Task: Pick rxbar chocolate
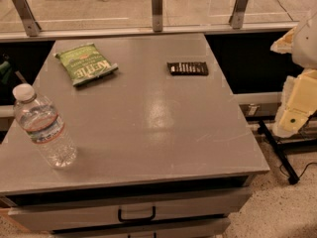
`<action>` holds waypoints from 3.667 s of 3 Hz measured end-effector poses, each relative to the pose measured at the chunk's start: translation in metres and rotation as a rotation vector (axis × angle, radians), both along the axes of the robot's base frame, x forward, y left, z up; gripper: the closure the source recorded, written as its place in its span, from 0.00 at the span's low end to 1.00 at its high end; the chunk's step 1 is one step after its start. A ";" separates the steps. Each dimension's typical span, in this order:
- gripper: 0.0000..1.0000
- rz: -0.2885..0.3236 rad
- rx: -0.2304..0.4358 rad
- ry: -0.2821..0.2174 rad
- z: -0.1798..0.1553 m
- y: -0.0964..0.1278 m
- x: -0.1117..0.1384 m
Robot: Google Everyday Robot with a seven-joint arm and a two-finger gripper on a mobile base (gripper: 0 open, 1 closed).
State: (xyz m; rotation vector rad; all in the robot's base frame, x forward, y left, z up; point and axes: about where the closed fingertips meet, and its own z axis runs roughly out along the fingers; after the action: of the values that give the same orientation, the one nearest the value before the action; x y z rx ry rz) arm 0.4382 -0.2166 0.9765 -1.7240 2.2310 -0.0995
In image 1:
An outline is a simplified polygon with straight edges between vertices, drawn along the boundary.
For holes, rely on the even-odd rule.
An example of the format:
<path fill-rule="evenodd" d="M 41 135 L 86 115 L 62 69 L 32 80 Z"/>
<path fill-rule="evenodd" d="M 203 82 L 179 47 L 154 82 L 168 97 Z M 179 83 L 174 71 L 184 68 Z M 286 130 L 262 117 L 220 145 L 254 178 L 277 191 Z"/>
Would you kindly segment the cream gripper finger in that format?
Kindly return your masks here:
<path fill-rule="evenodd" d="M 281 38 L 279 38 L 271 45 L 270 50 L 279 54 L 290 54 L 292 52 L 294 32 L 294 28 L 289 30 L 286 34 L 284 34 Z"/>
<path fill-rule="evenodd" d="M 317 70 L 304 69 L 297 77 L 288 76 L 281 93 L 272 132 L 280 138 L 296 134 L 317 111 Z"/>

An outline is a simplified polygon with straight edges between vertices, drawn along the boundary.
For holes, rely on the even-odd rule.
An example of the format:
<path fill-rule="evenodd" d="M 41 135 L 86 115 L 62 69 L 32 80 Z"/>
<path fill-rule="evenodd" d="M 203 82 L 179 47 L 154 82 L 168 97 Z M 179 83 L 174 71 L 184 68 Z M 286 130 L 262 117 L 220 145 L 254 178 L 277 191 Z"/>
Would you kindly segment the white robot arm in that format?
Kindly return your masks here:
<path fill-rule="evenodd" d="M 292 61 L 303 67 L 296 77 L 288 76 L 281 93 L 281 104 L 272 132 L 280 138 L 296 134 L 317 111 L 317 11 L 312 9 L 298 25 L 275 41 L 270 49 L 291 54 Z"/>

